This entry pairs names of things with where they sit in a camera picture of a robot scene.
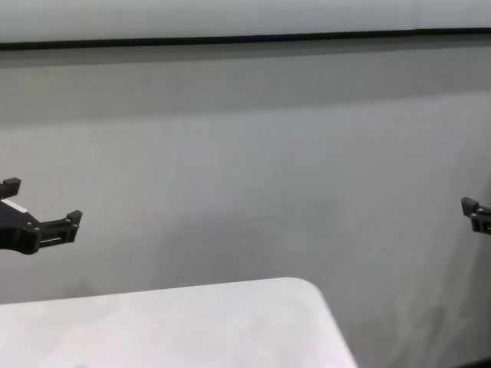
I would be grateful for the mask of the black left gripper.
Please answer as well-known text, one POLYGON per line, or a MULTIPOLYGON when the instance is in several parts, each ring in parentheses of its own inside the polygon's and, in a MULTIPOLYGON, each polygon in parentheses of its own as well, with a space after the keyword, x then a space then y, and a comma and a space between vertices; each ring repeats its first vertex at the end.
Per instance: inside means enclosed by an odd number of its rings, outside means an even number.
POLYGON ((1 250, 33 255, 42 248, 73 243, 83 212, 76 210, 64 218, 39 222, 27 209, 9 201, 19 192, 21 180, 10 178, 0 184, 1 250))

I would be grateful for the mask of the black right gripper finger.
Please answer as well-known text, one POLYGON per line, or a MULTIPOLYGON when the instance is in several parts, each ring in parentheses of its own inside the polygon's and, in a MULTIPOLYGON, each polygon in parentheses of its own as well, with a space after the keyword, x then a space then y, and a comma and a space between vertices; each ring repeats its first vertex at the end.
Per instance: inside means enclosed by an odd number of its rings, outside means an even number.
POLYGON ((463 215, 470 220, 471 228, 474 232, 489 235, 491 233, 490 207, 480 205, 474 199, 463 197, 461 199, 463 215))

